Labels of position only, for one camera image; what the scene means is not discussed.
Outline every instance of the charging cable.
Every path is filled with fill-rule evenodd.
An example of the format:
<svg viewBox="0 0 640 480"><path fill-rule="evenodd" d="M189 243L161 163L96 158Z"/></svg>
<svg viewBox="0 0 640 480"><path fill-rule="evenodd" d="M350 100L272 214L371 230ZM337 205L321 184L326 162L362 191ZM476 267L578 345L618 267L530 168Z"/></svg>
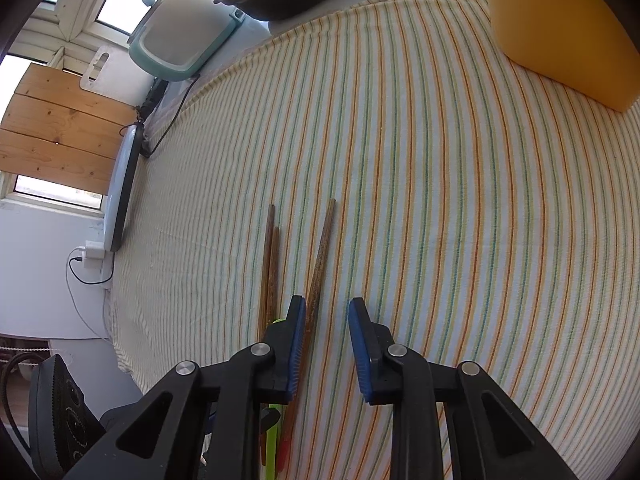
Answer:
<svg viewBox="0 0 640 480"><path fill-rule="evenodd" d="M196 84L196 81L198 79L200 79L200 74L199 73L193 76L193 81L191 81L191 84L185 90L184 95L182 96L182 101L180 101L180 104L178 105L178 109L175 111L174 118L171 119L171 122L169 123L169 126L167 126L166 130L164 131L164 133L160 136L160 139L158 140L158 142L156 142L156 145L153 147L153 149L151 149L150 146L147 145L146 148L143 147L143 149L140 151L140 155L142 155L145 158L149 158L151 155L153 155L156 152L156 150L158 149L158 146L160 146L160 143L162 142L162 140L164 140L164 137L166 136L167 133L169 133L169 130L174 125L175 120L178 118L178 114L180 113L180 110L182 110L182 105L187 100L187 95L189 95L189 92L193 88L193 85Z"/></svg>
<svg viewBox="0 0 640 480"><path fill-rule="evenodd" d="M65 261L66 290L69 291L69 296L71 297L71 303L74 304L74 309L76 310L76 314L78 314L78 317L80 318L80 321L82 321L84 323L84 326L87 327L96 337L102 339L103 341L105 341L105 342L107 342L109 344L113 344L110 340L108 340L105 337L102 337L93 328L91 328L91 326L85 321L84 317L82 317L82 314L80 314L80 311L78 310L78 306L76 305L76 300L74 299L74 295L71 292L71 286L69 285L69 272L68 272L68 270L71 269L71 272L76 277L76 279L79 282L84 283L85 285L100 285L101 283L108 282L113 277L114 260L112 260L113 263L112 263L112 266L111 266L111 276L107 280L102 280L101 282L85 282L85 281L81 280L80 278L78 278L78 276L76 275L76 273L73 270L73 267L71 266L71 262L74 261L74 260L78 261L78 262L82 261L82 256L76 256L75 258L72 258L71 255L73 253L75 253L76 251L81 251L83 249L84 249L84 247L76 247L66 257L66 261ZM104 323L104 305L102 306L102 322Z"/></svg>

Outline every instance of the black cable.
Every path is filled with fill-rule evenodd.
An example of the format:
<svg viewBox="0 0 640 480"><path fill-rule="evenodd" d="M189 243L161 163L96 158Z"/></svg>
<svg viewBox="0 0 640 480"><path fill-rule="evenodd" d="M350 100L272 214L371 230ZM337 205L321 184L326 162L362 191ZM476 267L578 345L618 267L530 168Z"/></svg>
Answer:
<svg viewBox="0 0 640 480"><path fill-rule="evenodd" d="M2 370L2 376L0 376L0 400L2 400L2 407L4 408L4 412L6 413L6 418L9 419L9 424L14 430L15 436L17 437L18 441L20 441L20 444L22 444L22 447L25 449L25 451L30 454L31 449L20 433L20 430L18 430L18 425L15 423L14 416L11 413L9 398L6 394L6 387L9 382L9 373L11 373L11 370L13 370L18 364L26 361L27 359L34 359L39 363L44 361L42 357L35 354L34 352L22 352L9 359L9 362L4 366L4 370Z"/></svg>
<svg viewBox="0 0 640 480"><path fill-rule="evenodd" d="M82 280L74 271L74 268L71 266L71 262L72 261L76 261L76 262L81 262L82 261L82 257L81 256L76 256L75 258L71 258L69 260L69 269L71 269L71 273L76 277L76 280L78 280L80 283L84 283L85 285L101 285L103 283L107 283L111 278L113 278L113 269L115 268L115 263L116 263L116 259L112 258L111 259L111 276L109 276L106 280L102 280L101 282L86 282L85 280Z"/></svg>
<svg viewBox="0 0 640 480"><path fill-rule="evenodd" d="M120 131L118 133L120 134L121 137L124 137L124 134L122 133L123 130L126 130L130 126L140 126L140 124L142 124L142 121L140 121L140 120L137 120L135 123L125 124L123 127L121 127L121 129L120 129Z"/></svg>
<svg viewBox="0 0 640 480"><path fill-rule="evenodd" d="M169 123L169 126L167 126L166 130L164 131L164 133L160 136L160 140L158 140L158 142L156 143L156 145L154 146L154 148L150 151L142 151L142 156L149 158L151 155L153 155L156 150L158 149L158 146L160 146L160 143L162 142L162 140L164 139L164 136L169 132L169 130L171 129L171 127L174 125L175 120L178 118L178 114L180 113L180 110L182 110L182 105L184 104L184 102L187 100L187 95L189 95L189 92L191 91L191 89L193 88L193 85L196 84L196 81L200 79L200 74L196 74L193 77L193 81L191 81L191 84L189 85L189 87L187 88L186 92L184 93L184 95L182 96L182 101L180 101L180 105L178 106L178 109L175 111L175 115L174 118L171 119L171 122Z"/></svg>

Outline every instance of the wooden board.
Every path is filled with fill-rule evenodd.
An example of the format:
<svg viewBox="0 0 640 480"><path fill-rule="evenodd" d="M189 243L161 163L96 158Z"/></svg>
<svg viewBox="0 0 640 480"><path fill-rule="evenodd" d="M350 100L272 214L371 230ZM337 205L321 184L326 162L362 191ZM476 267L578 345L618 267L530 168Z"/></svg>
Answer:
<svg viewBox="0 0 640 480"><path fill-rule="evenodd" d="M72 108L124 126L136 121L133 107L80 88L80 78L49 66L31 63L15 89L27 95Z"/></svg>
<svg viewBox="0 0 640 480"><path fill-rule="evenodd" d="M0 128L58 142L89 153L116 158L122 126L46 101L14 94Z"/></svg>
<svg viewBox="0 0 640 480"><path fill-rule="evenodd" d="M107 194L114 161L0 128L0 171Z"/></svg>

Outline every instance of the chopsticks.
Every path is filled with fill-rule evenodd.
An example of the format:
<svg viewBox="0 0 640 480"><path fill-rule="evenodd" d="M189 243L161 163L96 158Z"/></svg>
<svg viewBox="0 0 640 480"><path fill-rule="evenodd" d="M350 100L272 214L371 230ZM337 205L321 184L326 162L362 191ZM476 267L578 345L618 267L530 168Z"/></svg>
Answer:
<svg viewBox="0 0 640 480"><path fill-rule="evenodd" d="M326 269L326 261L329 254L329 241L331 237L332 225L334 220L335 198L329 200L329 205L324 217L324 225L322 226L322 235L320 244L318 245L318 254L316 255L316 265L311 278L311 286L306 301L306 318L305 318L305 335L302 343L302 360L300 362L300 383L302 378L306 376L309 347L316 331L316 323L318 322L318 303L322 292L322 281L324 280L324 270ZM280 472L284 469L285 462L291 448L293 438L293 426L296 422L298 413L298 396L295 396L287 405L284 419L282 421L281 437L276 450L276 471Z"/></svg>

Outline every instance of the wooden chopstick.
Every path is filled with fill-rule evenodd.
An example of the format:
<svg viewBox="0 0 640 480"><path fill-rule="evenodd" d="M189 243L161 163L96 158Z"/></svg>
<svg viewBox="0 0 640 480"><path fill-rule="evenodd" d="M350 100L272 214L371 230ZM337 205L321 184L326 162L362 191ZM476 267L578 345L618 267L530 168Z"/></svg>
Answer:
<svg viewBox="0 0 640 480"><path fill-rule="evenodd" d="M258 306L258 334L257 340L261 341L267 325L267 309L269 303L269 264L271 262L271 238L273 237L273 224L275 222L276 206L271 204L267 213L267 228L264 232L264 251L262 252L262 275L260 277L260 305Z"/></svg>
<svg viewBox="0 0 640 480"><path fill-rule="evenodd" d="M278 301L278 263L280 258L280 229L277 227L273 228L273 234L271 235L271 253L270 253L270 261L269 261L269 283L268 283L268 294L267 294L267 317L266 317L266 326L264 327L267 330L267 327L278 319L278 307L276 306L276 302Z"/></svg>
<svg viewBox="0 0 640 480"><path fill-rule="evenodd" d="M329 200L329 206L326 210L326 216L324 217L322 235L320 237L320 244L318 245L318 254L316 256L316 266L314 267L311 286L309 287L309 294L306 301L305 335L302 342L302 360L300 361L299 385L302 384L303 378L306 376L309 361L309 347L313 341L313 336L316 331L316 323L318 322L318 303L320 301L320 293L322 292L322 281L324 280L327 256L329 254L329 241L334 220L334 209L335 198L332 198ZM293 439L293 426L296 422L297 413L298 396L296 395L287 405L284 412L280 441L278 442L278 448L276 451L277 472L284 469L285 462L287 461L289 450L291 448L291 441Z"/></svg>

